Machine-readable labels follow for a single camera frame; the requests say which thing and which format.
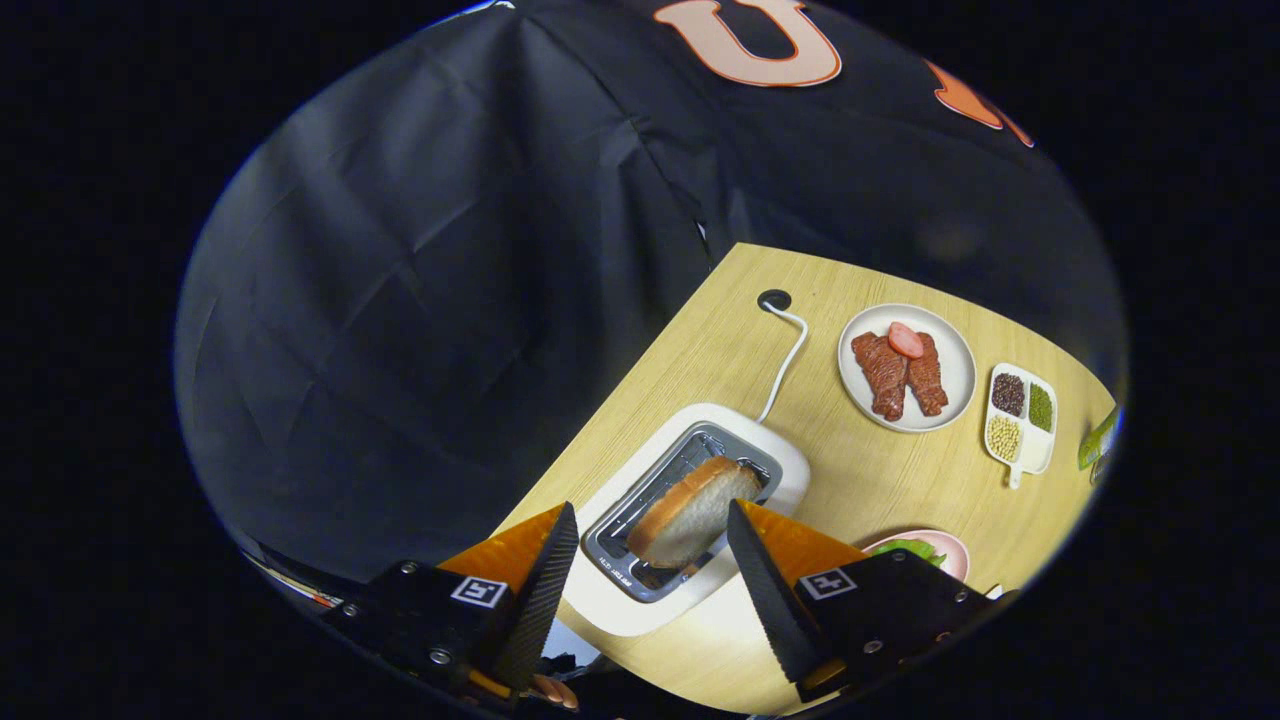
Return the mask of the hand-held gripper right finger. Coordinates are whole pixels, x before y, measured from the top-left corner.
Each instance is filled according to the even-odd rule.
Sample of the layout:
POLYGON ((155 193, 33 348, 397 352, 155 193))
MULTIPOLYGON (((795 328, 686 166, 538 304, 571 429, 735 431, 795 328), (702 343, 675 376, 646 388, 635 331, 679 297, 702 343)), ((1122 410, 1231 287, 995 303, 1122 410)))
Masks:
POLYGON ((906 550, 864 553, 740 498, 727 537, 771 650, 804 702, 865 694, 1012 598, 992 600, 906 550))

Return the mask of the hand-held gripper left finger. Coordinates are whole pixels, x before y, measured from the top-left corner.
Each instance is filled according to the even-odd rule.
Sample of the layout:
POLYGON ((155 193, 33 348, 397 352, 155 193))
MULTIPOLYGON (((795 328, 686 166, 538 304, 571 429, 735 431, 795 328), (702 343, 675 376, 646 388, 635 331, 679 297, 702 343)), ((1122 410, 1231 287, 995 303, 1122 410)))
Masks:
POLYGON ((392 565, 323 625, 438 694, 516 701, 531 689, 577 548, 563 502, 438 565, 392 565))

